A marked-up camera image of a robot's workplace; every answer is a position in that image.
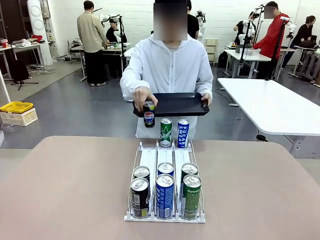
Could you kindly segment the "person's right hand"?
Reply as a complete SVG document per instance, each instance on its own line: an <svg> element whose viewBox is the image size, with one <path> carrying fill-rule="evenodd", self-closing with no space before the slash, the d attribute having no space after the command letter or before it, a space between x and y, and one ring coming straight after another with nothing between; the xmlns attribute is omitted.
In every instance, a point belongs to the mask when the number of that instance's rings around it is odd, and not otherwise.
<svg viewBox="0 0 320 240"><path fill-rule="evenodd" d="M135 107L141 112L144 107L145 101L152 101L155 106L158 104L158 99L153 95L151 90L148 87L141 86L137 87L133 93L133 101L135 103Z"/></svg>

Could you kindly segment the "person's left hand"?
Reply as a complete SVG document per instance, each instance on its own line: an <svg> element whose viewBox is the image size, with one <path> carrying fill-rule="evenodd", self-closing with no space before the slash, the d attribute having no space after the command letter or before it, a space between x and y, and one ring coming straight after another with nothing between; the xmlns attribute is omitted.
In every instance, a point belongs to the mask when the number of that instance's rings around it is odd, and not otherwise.
<svg viewBox="0 0 320 240"><path fill-rule="evenodd" d="M212 97L208 93L204 93L201 98L201 103L203 107L209 107L212 104Z"/></svg>

